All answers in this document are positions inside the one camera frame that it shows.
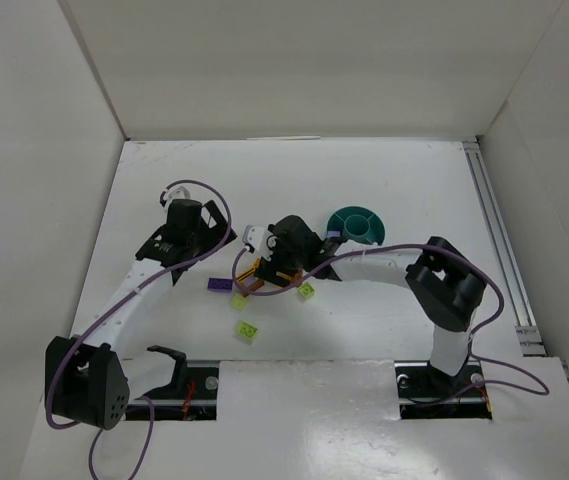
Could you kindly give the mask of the green 2x2 lego brick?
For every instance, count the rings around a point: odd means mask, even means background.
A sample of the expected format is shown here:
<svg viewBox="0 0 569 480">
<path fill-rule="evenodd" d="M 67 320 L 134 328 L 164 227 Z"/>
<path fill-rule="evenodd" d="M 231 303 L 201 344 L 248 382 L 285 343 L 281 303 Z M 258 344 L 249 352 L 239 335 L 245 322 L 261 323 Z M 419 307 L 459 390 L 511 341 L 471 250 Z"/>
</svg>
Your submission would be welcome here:
<svg viewBox="0 0 569 480">
<path fill-rule="evenodd" d="M 247 298 L 240 294 L 235 294 L 230 301 L 230 306 L 238 311 L 242 311 L 247 304 Z"/>
</svg>

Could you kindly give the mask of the yellow black striped lego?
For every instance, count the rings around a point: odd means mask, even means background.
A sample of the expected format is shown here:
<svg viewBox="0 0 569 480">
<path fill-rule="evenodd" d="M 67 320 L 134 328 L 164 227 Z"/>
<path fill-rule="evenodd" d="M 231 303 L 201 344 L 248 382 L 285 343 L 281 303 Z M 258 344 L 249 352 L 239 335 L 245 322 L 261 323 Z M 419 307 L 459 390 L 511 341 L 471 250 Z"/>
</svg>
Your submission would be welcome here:
<svg viewBox="0 0 569 480">
<path fill-rule="evenodd" d="M 236 277 L 236 281 L 240 284 L 243 284 L 249 278 L 253 277 L 255 274 L 255 271 L 259 267 L 259 264 L 260 264 L 260 261 L 256 260 L 248 269 L 246 269 L 245 271 L 243 271 L 242 273 L 240 273 Z"/>
</svg>

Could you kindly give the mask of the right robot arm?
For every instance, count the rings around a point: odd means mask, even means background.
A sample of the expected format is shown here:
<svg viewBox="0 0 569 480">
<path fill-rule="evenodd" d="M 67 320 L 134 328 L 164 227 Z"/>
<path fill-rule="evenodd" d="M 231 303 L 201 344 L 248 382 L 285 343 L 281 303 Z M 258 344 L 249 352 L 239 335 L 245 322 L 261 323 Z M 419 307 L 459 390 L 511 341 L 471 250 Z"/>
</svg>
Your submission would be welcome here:
<svg viewBox="0 0 569 480">
<path fill-rule="evenodd" d="M 249 226 L 243 235 L 260 257 L 256 276 L 280 287 L 286 276 L 304 272 L 332 281 L 370 281 L 412 292 L 434 324 L 429 363 L 449 377 L 468 359 L 470 325 L 487 282 L 447 240 L 433 236 L 424 248 L 364 245 L 343 235 L 325 239 L 296 215 L 268 227 Z"/>
</svg>

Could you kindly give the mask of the brown 2x4 lego plate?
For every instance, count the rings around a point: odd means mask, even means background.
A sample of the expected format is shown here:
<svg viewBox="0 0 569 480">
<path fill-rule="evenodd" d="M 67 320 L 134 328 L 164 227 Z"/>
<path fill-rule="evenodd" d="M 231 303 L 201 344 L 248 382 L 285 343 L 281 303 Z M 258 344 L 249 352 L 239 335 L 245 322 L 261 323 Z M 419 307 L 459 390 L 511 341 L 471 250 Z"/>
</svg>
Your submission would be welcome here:
<svg viewBox="0 0 569 480">
<path fill-rule="evenodd" d="M 276 273 L 276 279 L 278 280 L 277 285 L 280 287 L 286 287 L 292 283 L 297 282 L 303 276 L 304 276 L 303 270 L 298 270 L 295 274 L 277 272 Z"/>
</svg>

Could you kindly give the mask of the brown lego brick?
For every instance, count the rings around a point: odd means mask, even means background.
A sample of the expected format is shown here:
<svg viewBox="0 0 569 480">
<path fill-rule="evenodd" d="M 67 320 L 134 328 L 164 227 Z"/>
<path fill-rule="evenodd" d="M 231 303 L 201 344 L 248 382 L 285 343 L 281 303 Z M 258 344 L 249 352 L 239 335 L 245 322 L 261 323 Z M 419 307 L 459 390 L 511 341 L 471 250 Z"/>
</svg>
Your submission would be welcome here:
<svg viewBox="0 0 569 480">
<path fill-rule="evenodd" d="M 264 286 L 264 281 L 262 279 L 250 278 L 244 282 L 243 286 L 249 292 L 254 292 Z"/>
</svg>

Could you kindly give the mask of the aluminium rail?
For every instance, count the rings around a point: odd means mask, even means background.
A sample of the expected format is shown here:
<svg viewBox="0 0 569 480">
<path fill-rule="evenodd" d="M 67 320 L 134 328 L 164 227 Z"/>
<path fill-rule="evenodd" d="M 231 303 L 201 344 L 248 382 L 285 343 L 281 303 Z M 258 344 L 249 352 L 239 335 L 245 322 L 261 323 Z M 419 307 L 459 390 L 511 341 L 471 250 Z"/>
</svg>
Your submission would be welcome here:
<svg viewBox="0 0 569 480">
<path fill-rule="evenodd" d="M 515 331 L 525 357 L 546 357 L 547 351 L 510 244 L 507 230 L 477 140 L 464 141 L 462 149 L 475 183 L 485 222 L 504 280 L 504 296 L 515 316 Z"/>
</svg>

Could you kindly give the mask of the green 2x2 lego near finger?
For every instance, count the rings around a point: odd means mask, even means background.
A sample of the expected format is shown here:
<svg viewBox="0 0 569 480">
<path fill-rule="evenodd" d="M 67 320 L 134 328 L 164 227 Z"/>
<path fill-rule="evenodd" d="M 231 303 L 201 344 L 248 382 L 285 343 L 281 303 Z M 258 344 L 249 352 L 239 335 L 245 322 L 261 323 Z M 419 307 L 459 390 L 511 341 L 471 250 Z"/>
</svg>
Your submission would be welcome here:
<svg viewBox="0 0 569 480">
<path fill-rule="evenodd" d="M 309 282 L 302 283 L 297 291 L 303 301 L 308 301 L 315 295 L 315 289 Z"/>
</svg>

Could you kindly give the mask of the dark purple lego brick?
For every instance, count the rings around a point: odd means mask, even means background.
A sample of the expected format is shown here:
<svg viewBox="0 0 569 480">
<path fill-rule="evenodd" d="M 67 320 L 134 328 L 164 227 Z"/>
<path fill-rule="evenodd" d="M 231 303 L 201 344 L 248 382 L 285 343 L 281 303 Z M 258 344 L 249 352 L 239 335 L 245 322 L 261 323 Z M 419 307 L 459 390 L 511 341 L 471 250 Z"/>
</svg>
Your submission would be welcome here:
<svg viewBox="0 0 569 480">
<path fill-rule="evenodd" d="M 210 277 L 207 289 L 213 292 L 231 292 L 233 290 L 233 281 L 226 278 Z"/>
</svg>

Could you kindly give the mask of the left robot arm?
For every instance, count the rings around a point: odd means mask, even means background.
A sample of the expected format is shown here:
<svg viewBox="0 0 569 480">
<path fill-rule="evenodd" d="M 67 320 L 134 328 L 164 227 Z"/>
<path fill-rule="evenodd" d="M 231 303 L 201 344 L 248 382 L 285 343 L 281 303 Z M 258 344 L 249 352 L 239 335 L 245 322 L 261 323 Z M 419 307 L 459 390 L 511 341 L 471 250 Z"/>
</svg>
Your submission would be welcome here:
<svg viewBox="0 0 569 480">
<path fill-rule="evenodd" d="M 132 353 L 129 347 L 153 306 L 180 277 L 235 237 L 225 200 L 170 201 L 165 223 L 138 250 L 93 323 L 80 334 L 56 336 L 47 346 L 44 403 L 50 427 L 86 424 L 110 430 L 130 401 L 156 388 L 184 385 L 184 353 L 159 345 Z"/>
</svg>

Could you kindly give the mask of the green 2x4 lego brick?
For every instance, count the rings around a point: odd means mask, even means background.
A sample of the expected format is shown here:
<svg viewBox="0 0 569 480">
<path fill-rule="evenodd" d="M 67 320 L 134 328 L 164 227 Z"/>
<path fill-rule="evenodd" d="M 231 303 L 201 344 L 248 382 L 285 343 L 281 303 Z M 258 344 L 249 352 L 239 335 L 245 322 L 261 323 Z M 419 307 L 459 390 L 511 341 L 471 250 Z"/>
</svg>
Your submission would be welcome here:
<svg viewBox="0 0 569 480">
<path fill-rule="evenodd" d="M 256 326 L 245 321 L 239 321 L 235 326 L 235 336 L 248 344 L 255 341 L 258 333 L 259 329 Z"/>
</svg>

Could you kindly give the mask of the teal divided round container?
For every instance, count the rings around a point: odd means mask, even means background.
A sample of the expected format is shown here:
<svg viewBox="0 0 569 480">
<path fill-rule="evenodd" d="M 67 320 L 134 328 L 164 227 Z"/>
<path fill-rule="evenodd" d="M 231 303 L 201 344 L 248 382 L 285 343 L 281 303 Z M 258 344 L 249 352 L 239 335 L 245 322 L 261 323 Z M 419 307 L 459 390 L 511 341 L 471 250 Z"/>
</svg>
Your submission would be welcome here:
<svg viewBox="0 0 569 480">
<path fill-rule="evenodd" d="M 365 245 L 382 245 L 385 226 L 373 211 L 361 206 L 347 206 L 335 211 L 326 224 L 327 232 L 339 232 L 344 238 Z"/>
</svg>

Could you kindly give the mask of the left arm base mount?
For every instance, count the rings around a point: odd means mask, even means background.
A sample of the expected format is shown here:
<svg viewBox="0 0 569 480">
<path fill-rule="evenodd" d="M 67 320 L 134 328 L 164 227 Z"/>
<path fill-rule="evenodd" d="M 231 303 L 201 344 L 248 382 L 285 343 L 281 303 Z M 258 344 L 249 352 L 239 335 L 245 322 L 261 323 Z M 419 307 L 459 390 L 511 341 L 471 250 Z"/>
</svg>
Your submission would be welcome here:
<svg viewBox="0 0 569 480">
<path fill-rule="evenodd" d="M 214 421 L 220 364 L 190 361 L 185 353 L 158 345 L 122 361 L 130 389 L 125 419 L 146 421 Z"/>
</svg>

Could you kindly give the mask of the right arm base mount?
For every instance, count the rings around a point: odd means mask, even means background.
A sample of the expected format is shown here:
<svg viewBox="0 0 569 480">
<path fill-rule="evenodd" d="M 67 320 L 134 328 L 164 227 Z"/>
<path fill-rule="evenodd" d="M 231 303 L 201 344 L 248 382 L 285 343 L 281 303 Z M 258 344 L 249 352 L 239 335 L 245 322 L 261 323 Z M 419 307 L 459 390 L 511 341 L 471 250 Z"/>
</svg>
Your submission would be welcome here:
<svg viewBox="0 0 569 480">
<path fill-rule="evenodd" d="M 486 389 L 473 383 L 483 379 L 477 361 L 454 377 L 427 361 L 396 362 L 394 371 L 402 420 L 492 419 Z"/>
</svg>

